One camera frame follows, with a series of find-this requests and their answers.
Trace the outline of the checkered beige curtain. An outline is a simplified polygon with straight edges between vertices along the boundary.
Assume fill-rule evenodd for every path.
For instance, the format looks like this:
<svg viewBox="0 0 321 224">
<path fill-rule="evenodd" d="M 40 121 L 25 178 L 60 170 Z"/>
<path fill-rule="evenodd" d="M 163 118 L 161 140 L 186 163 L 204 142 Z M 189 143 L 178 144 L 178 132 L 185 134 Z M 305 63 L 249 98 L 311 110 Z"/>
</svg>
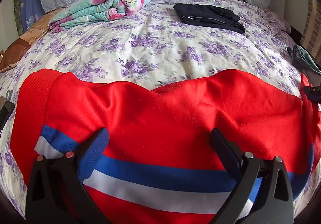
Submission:
<svg viewBox="0 0 321 224">
<path fill-rule="evenodd" d="M 308 1 L 307 19 L 301 45 L 314 57 L 320 64 L 320 45 L 321 45 L 321 11 L 320 3 L 317 0 Z"/>
</svg>

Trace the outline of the teal green garment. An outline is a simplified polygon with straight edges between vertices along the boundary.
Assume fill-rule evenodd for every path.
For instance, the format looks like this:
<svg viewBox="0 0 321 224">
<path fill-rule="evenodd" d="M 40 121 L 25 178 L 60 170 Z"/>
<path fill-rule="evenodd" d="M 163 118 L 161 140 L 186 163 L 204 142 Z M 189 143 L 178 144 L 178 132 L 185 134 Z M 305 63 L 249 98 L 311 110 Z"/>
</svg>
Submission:
<svg viewBox="0 0 321 224">
<path fill-rule="evenodd" d="M 294 45 L 293 48 L 288 47 L 287 52 L 291 57 L 294 67 L 299 70 L 306 69 L 320 75 L 320 67 L 304 48 L 299 45 Z"/>
</svg>

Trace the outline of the folded floral teal quilt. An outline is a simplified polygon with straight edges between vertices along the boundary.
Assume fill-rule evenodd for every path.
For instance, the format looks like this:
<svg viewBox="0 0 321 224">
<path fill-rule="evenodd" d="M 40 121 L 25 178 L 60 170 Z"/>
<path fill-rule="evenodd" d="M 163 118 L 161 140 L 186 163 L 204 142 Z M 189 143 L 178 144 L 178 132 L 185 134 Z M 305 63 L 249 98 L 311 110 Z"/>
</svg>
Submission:
<svg viewBox="0 0 321 224">
<path fill-rule="evenodd" d="M 141 10 L 151 0 L 78 0 L 58 12 L 48 23 L 52 32 L 101 21 L 113 21 Z"/>
</svg>

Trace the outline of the folded black pants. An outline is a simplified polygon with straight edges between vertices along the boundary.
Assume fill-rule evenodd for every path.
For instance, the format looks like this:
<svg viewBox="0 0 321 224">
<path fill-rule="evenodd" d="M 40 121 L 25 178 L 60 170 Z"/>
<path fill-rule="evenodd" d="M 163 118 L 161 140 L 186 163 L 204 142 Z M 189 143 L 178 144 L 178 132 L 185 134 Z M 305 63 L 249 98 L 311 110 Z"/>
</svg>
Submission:
<svg viewBox="0 0 321 224">
<path fill-rule="evenodd" d="M 174 6 L 174 10 L 180 20 L 188 25 L 226 29 L 239 34 L 245 33 L 244 26 L 239 22 L 240 17 L 229 9 L 212 5 L 178 3 Z"/>
</svg>

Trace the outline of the brown orange pillow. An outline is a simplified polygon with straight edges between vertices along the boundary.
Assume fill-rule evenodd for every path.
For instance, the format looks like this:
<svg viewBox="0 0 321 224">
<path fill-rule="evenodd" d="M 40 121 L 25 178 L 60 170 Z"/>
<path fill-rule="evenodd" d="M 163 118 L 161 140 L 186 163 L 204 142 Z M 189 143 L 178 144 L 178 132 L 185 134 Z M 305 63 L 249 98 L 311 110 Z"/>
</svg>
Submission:
<svg viewBox="0 0 321 224">
<path fill-rule="evenodd" d="M 24 34 L 16 39 L 5 52 L 1 51 L 1 73 L 18 65 L 27 51 L 50 31 L 49 21 L 63 8 L 55 9 L 43 15 Z"/>
</svg>

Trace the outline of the red blue white track pants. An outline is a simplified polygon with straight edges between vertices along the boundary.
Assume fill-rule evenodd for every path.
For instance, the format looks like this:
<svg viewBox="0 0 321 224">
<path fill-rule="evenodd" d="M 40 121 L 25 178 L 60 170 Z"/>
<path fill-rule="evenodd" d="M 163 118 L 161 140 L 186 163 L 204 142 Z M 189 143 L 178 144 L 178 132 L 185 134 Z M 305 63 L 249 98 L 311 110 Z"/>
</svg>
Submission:
<svg viewBox="0 0 321 224">
<path fill-rule="evenodd" d="M 29 223 L 292 223 L 320 159 L 320 111 L 258 77 L 224 70 L 147 90 L 43 69 L 23 82 L 10 148 Z M 78 160 L 101 129 L 109 144 L 90 178 Z M 228 176 L 218 128 L 242 151 Z"/>
</svg>

